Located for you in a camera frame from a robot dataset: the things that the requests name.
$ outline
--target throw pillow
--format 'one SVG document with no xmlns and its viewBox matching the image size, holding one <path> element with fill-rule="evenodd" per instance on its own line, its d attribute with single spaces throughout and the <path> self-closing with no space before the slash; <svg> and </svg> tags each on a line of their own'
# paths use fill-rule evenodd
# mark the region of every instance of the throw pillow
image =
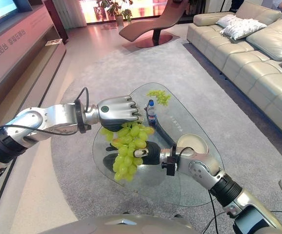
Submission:
<svg viewBox="0 0 282 234">
<path fill-rule="evenodd" d="M 238 21 L 242 20 L 241 18 L 236 17 L 235 15 L 226 15 L 220 18 L 216 24 L 219 24 L 221 27 L 225 28 L 228 25 L 232 25 Z"/>
<path fill-rule="evenodd" d="M 232 25 L 228 25 L 222 29 L 220 33 L 230 36 L 234 40 L 245 38 L 258 30 L 265 28 L 267 25 L 260 23 L 256 19 L 243 19 L 235 22 Z"/>
</svg>

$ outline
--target plastic bottle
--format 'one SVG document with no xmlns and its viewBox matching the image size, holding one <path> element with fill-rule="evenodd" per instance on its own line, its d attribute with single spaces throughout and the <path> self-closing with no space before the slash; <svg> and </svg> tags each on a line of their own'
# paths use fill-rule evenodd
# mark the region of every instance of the plastic bottle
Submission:
<svg viewBox="0 0 282 234">
<path fill-rule="evenodd" d="M 155 126 L 156 125 L 156 115 L 155 115 L 155 106 L 154 106 L 153 100 L 149 100 L 146 110 L 147 110 L 147 117 L 148 117 L 149 125 Z"/>
</svg>

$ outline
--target gray carpet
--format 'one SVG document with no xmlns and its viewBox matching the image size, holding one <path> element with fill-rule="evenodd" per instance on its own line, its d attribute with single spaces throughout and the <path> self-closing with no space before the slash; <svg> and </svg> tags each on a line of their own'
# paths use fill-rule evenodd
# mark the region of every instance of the gray carpet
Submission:
<svg viewBox="0 0 282 234">
<path fill-rule="evenodd" d="M 282 155 L 186 47 L 187 41 L 179 38 L 149 49 L 121 48 L 82 71 L 61 102 L 73 102 L 83 86 L 89 87 L 90 102 L 97 103 L 129 94 L 144 83 L 161 83 L 207 132 L 228 174 L 270 210 L 282 211 L 282 191 L 278 186 L 282 179 Z M 84 135 L 52 138 L 58 182 L 77 218 L 125 211 L 165 218 L 181 214 L 202 231 L 213 217 L 210 203 L 181 207 L 152 200 L 126 190 L 101 174 L 92 157 L 93 140 L 99 127 L 94 125 Z M 215 207 L 217 213 L 222 211 L 217 201 Z M 282 214 L 276 213 L 276 216 L 282 222 Z M 232 223 L 225 214 L 220 215 L 219 232 L 234 233 Z M 213 225 L 207 233 L 215 233 Z"/>
</svg>

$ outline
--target green grapes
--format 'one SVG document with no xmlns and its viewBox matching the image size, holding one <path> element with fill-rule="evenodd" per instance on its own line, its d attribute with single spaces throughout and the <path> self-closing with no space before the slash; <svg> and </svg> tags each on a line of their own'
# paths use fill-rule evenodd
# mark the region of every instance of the green grapes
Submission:
<svg viewBox="0 0 282 234">
<path fill-rule="evenodd" d="M 136 139 L 135 145 L 137 149 L 143 149 L 146 147 L 146 142 L 143 139 Z"/>
<path fill-rule="evenodd" d="M 113 163 L 114 180 L 125 179 L 130 182 L 133 180 L 138 166 L 143 164 L 142 158 L 134 157 L 133 153 L 136 149 L 146 147 L 145 141 L 148 139 L 148 135 L 154 134 L 155 130 L 136 121 L 127 122 L 121 126 L 123 128 L 116 133 L 102 128 L 101 134 L 105 135 L 106 140 L 118 149 L 118 155 Z"/>
<path fill-rule="evenodd" d="M 168 105 L 168 100 L 171 98 L 171 95 L 168 94 L 166 95 L 166 92 L 164 90 L 152 90 L 148 92 L 148 96 L 155 96 L 157 99 L 157 103 L 167 106 Z"/>
<path fill-rule="evenodd" d="M 140 166 L 141 164 L 143 164 L 143 159 L 140 157 L 134 158 L 133 163 L 137 166 Z"/>
<path fill-rule="evenodd" d="M 127 155 L 127 152 L 128 152 L 128 147 L 123 145 L 121 146 L 119 149 L 118 149 L 118 153 L 122 156 L 125 156 Z"/>
<path fill-rule="evenodd" d="M 147 134 L 145 131 L 140 131 L 139 132 L 139 138 L 146 141 L 147 140 Z"/>
</svg>

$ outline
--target glass coffee table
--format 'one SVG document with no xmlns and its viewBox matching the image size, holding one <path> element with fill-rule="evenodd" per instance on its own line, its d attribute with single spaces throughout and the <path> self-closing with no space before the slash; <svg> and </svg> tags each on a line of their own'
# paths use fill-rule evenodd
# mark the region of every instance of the glass coffee table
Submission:
<svg viewBox="0 0 282 234">
<path fill-rule="evenodd" d="M 147 96 L 149 91 L 153 90 L 164 90 L 166 94 L 171 95 L 167 106 L 159 105 L 156 103 L 155 97 Z M 139 105 L 141 114 L 144 117 L 146 116 L 144 107 L 148 104 L 149 99 L 153 99 L 157 119 L 161 127 L 175 143 L 184 134 L 200 136 L 208 146 L 208 153 L 215 157 L 221 167 L 224 168 L 213 142 L 188 110 L 165 86 L 158 83 L 148 83 L 134 90 L 131 97 Z M 143 124 L 148 126 L 146 118 Z M 93 158 L 98 169 L 106 177 L 115 181 L 115 173 L 103 163 L 103 159 L 110 152 L 105 150 L 109 146 L 109 142 L 105 140 L 105 136 L 100 131 L 97 133 L 93 143 Z M 171 148 L 170 142 L 166 141 L 158 132 L 149 135 L 148 141 L 157 143 L 161 149 Z M 208 191 L 192 177 L 177 171 L 175 176 L 167 176 L 166 169 L 162 169 L 161 165 L 138 166 L 137 173 L 131 182 L 126 180 L 115 182 L 140 195 L 181 206 L 200 206 L 210 201 Z"/>
</svg>

